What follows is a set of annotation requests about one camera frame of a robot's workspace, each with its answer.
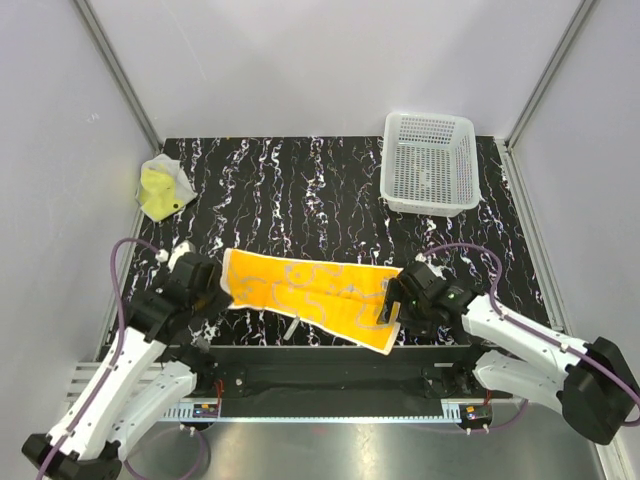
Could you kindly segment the yellow and grey towel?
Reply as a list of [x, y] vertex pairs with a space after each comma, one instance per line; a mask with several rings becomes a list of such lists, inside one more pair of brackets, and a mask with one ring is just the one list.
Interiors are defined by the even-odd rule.
[[160, 154], [142, 164], [136, 201], [151, 221], [167, 219], [196, 198], [197, 193], [178, 160]]

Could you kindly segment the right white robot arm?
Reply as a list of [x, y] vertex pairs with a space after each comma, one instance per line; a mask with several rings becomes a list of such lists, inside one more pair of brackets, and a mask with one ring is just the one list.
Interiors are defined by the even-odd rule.
[[639, 385], [619, 347], [540, 325], [459, 280], [414, 261], [384, 282], [378, 322], [433, 336], [446, 326], [468, 341], [463, 356], [440, 377], [440, 391], [466, 396], [498, 391], [543, 405], [584, 438], [608, 445], [631, 425]]

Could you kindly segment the orange towel with grey pattern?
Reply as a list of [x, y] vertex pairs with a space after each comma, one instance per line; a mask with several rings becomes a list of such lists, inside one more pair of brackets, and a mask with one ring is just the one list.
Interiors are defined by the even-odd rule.
[[233, 309], [266, 310], [387, 355], [400, 325], [377, 325], [396, 267], [280, 258], [228, 248], [222, 286]]

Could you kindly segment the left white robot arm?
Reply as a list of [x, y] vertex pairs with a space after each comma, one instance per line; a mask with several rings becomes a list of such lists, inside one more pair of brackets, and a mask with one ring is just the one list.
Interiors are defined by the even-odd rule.
[[40, 479], [115, 479], [135, 444], [182, 398], [215, 386], [213, 355], [204, 346], [171, 344], [202, 313], [220, 313], [232, 298], [221, 268], [184, 241], [157, 259], [168, 275], [131, 301], [113, 345], [68, 412], [21, 452]]

